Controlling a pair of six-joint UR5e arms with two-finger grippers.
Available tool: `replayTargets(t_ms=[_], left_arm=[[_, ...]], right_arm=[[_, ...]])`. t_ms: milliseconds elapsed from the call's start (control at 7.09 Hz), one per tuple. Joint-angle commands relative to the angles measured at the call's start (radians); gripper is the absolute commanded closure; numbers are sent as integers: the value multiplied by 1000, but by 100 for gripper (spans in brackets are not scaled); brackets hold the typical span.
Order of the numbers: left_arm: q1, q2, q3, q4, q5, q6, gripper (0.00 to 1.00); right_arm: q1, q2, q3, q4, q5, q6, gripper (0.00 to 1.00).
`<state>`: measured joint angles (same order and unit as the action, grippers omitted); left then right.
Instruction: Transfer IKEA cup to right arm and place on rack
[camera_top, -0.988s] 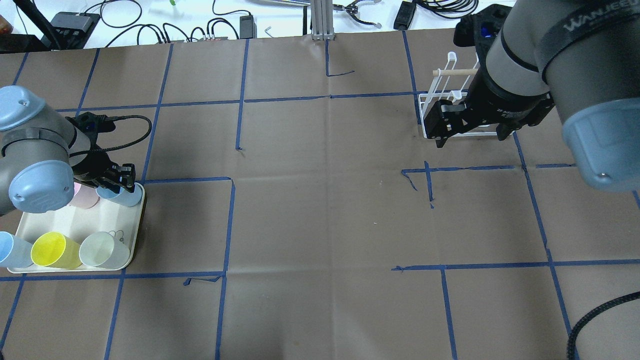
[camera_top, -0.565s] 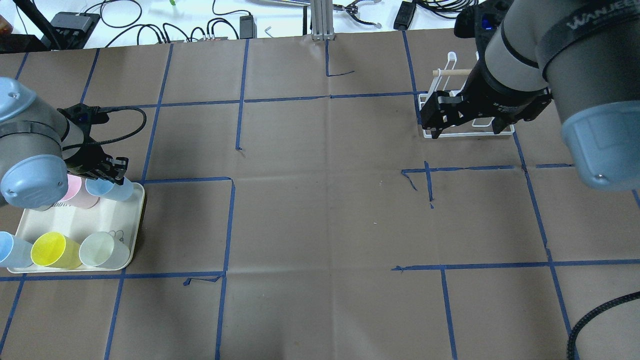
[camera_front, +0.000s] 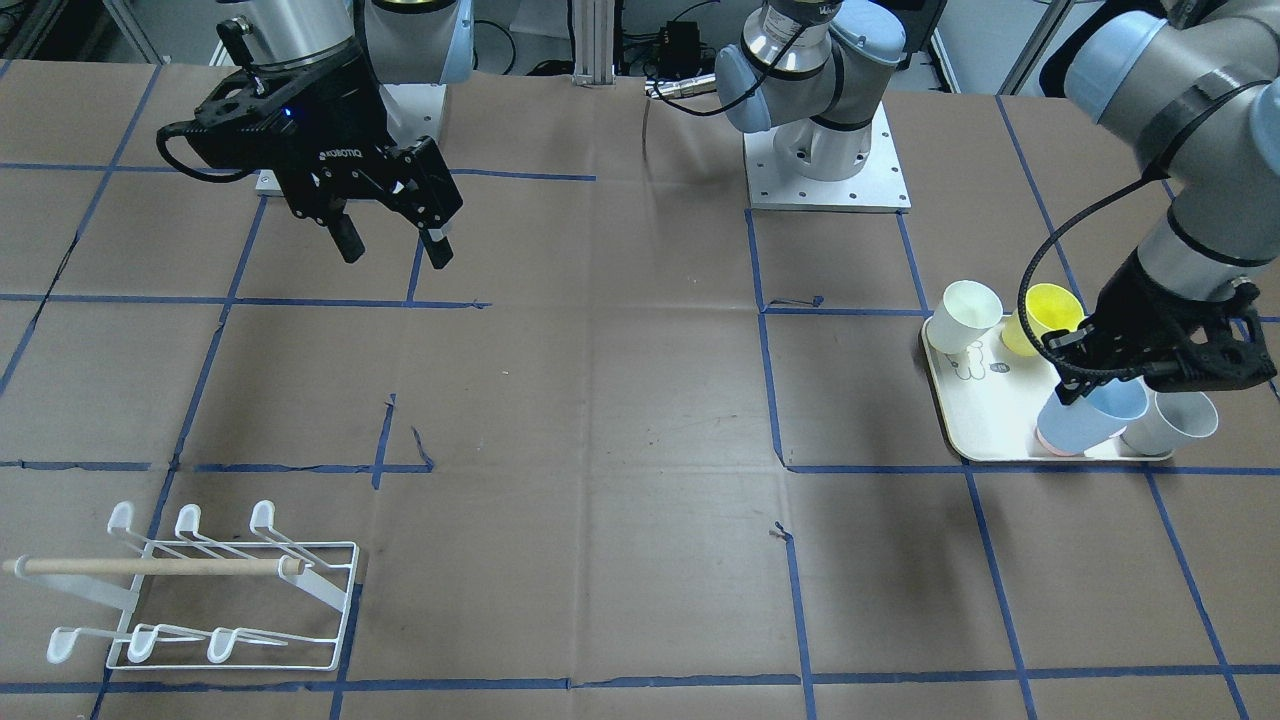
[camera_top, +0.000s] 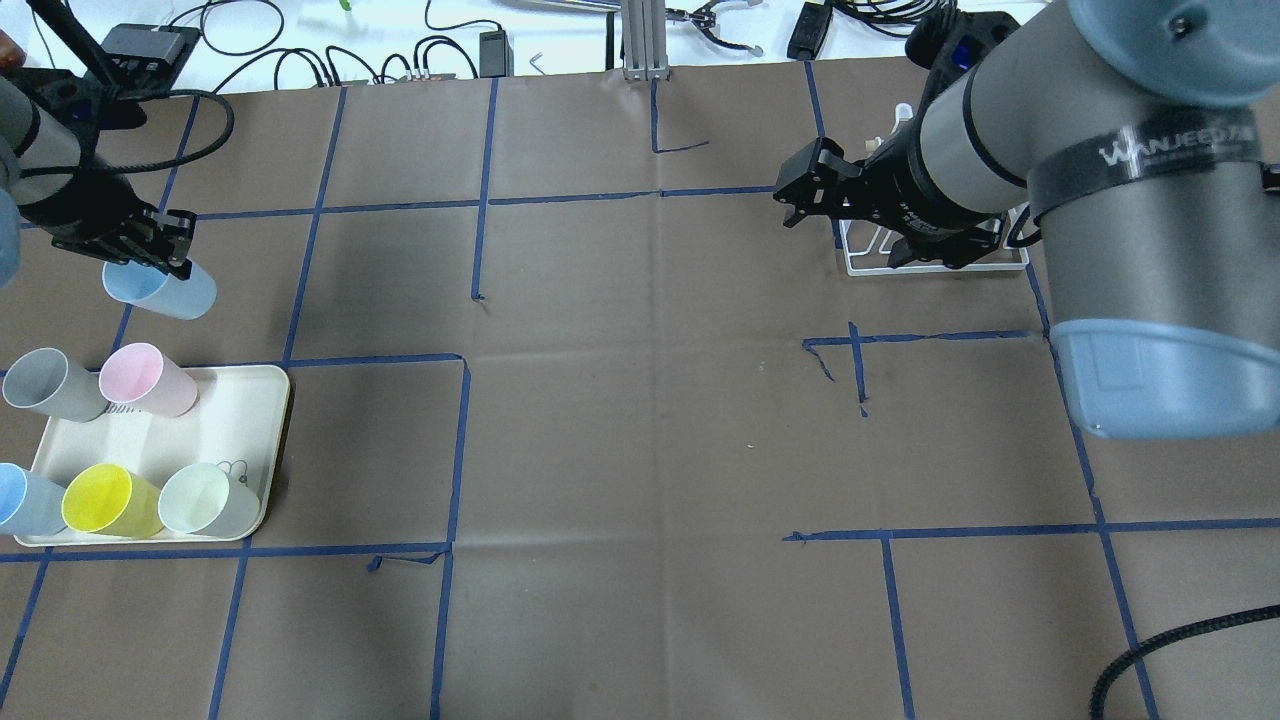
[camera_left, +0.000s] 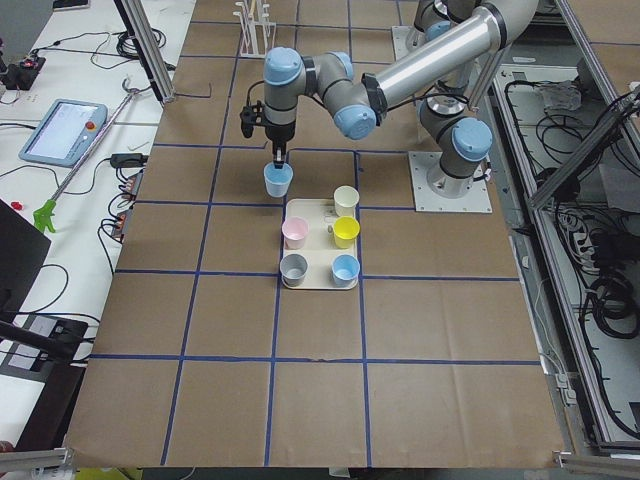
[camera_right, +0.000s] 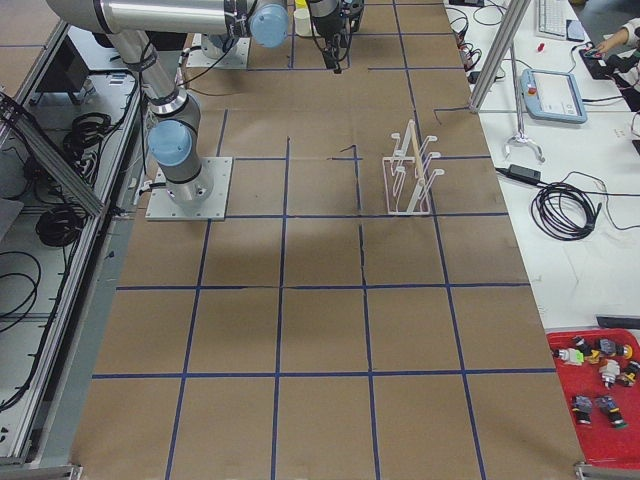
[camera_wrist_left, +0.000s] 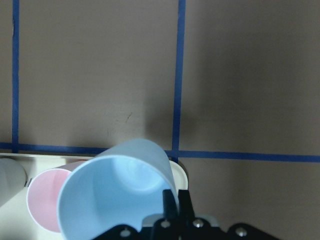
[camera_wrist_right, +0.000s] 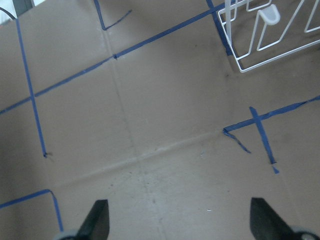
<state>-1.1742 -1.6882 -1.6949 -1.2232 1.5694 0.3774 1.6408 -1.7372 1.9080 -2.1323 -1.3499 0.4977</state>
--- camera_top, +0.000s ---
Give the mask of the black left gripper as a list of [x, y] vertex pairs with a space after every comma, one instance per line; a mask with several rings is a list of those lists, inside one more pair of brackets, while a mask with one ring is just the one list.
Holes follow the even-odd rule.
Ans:
[[178, 281], [188, 281], [195, 263], [189, 259], [197, 215], [192, 211], [161, 211], [137, 202], [124, 215], [84, 218], [52, 225], [52, 246], [111, 264], [151, 266]]

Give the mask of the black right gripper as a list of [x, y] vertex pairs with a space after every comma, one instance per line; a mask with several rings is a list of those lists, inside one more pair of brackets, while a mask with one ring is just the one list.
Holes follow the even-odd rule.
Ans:
[[849, 161], [833, 140], [814, 138], [782, 161], [774, 200], [805, 201], [785, 204], [786, 228], [829, 217], [897, 233], [887, 261], [893, 269], [940, 263], [957, 270], [996, 252], [1004, 241], [996, 213], [947, 196], [911, 140], [891, 140], [872, 156]]

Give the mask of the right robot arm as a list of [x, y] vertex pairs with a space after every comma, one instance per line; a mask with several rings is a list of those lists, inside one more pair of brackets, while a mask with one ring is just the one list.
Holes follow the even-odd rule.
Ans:
[[946, 6], [908, 36], [916, 114], [851, 161], [780, 170], [785, 224], [870, 222], [890, 265], [959, 269], [1024, 208], [1044, 242], [1071, 420], [1110, 439], [1277, 428], [1277, 165], [1252, 105], [1277, 85], [1272, 1], [1055, 1], [1019, 26]]

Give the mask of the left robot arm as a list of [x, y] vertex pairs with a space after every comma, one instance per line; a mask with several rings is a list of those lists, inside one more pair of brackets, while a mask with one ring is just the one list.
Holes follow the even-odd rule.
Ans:
[[20, 270], [22, 222], [58, 249], [189, 279], [195, 214], [159, 211], [96, 154], [106, 90], [63, 70], [19, 70], [1, 87], [3, 284]]

